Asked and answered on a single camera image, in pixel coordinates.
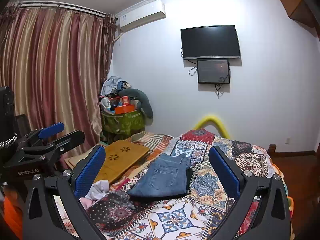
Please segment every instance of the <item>bedspread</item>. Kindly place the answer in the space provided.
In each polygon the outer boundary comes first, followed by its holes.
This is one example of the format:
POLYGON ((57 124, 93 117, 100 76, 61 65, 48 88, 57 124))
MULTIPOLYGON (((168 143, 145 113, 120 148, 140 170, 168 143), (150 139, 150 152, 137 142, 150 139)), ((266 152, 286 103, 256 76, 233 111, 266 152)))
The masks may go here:
MULTIPOLYGON (((108 239, 205 240, 234 203, 210 165, 208 153, 212 146, 219 146, 242 170, 251 170, 256 176, 270 178, 275 171, 280 173, 262 147, 225 139, 204 129, 191 130, 171 140, 168 136, 146 132, 128 140, 150 147, 148 158, 129 169, 110 186, 110 192, 103 199, 86 210, 108 239), (150 162, 160 153, 173 157, 185 153, 190 158, 193 176, 187 196, 149 203, 130 200, 127 191, 147 172, 150 162)), ((259 199, 255 197, 237 235, 246 232, 259 199)))

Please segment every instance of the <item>screw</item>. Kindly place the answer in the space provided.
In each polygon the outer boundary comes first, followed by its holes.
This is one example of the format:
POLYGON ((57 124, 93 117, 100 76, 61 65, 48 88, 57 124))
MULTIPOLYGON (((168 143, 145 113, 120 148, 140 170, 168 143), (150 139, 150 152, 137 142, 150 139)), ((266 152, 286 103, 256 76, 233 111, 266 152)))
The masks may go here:
POLYGON ((40 179, 41 175, 39 173, 37 173, 36 175, 33 176, 34 180, 40 179))
POLYGON ((65 170, 65 171, 62 173, 62 175, 65 176, 65 177, 69 176, 70 174, 71 174, 71 171, 70 171, 70 170, 65 170))
POLYGON ((251 171, 245 170, 243 173, 247 177, 251 177, 252 176, 252 172, 251 171))
POLYGON ((279 174, 275 174, 273 176, 275 177, 276 180, 281 180, 281 176, 279 174))

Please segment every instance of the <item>black robotic device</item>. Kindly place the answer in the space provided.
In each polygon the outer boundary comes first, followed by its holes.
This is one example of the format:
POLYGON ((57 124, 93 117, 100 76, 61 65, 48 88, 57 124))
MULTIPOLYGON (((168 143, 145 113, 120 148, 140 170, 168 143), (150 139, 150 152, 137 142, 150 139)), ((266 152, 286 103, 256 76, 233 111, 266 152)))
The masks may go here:
MULTIPOLYGON (((0 88, 0 125, 7 128, 0 131, 0 141, 6 143, 0 148, 1 182, 7 181, 15 186, 25 201, 23 239, 105 239, 79 202, 79 198, 87 194, 104 162, 104 149, 95 146, 72 171, 55 170, 54 165, 61 154, 84 142, 84 133, 74 131, 45 144, 44 138, 63 130, 63 124, 59 123, 14 139, 13 102, 12 91, 8 87, 0 88), (60 196, 79 238, 66 231, 54 195, 60 196)), ((261 196, 258 210, 248 231, 236 238, 290 239, 289 205, 279 175, 261 178, 251 171, 242 171, 217 146, 210 149, 209 161, 227 194, 236 200, 225 219, 208 237, 209 240, 235 239, 255 196, 261 196)))

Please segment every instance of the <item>wall outlet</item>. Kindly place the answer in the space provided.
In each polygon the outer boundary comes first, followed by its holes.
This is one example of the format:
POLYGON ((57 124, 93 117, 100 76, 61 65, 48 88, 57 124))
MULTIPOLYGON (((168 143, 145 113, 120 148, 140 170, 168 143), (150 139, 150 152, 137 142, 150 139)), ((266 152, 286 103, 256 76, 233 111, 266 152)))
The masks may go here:
POLYGON ((291 138, 288 137, 288 138, 285 140, 285 143, 284 143, 284 144, 290 144, 290 141, 291 141, 291 138))

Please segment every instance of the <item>yellow foam tube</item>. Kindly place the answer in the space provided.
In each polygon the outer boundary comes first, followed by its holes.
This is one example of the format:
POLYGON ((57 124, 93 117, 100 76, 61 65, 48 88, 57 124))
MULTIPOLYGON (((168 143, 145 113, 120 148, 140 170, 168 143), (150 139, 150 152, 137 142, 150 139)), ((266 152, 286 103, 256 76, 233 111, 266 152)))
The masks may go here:
POLYGON ((230 135, 228 134, 223 123, 221 122, 221 120, 218 117, 216 117, 214 115, 208 115, 208 116, 202 118, 200 120, 200 122, 197 123, 197 125, 193 128, 193 130, 198 130, 198 129, 202 128, 207 122, 213 122, 218 128, 220 136, 227 138, 227 139, 230 139, 230 135))

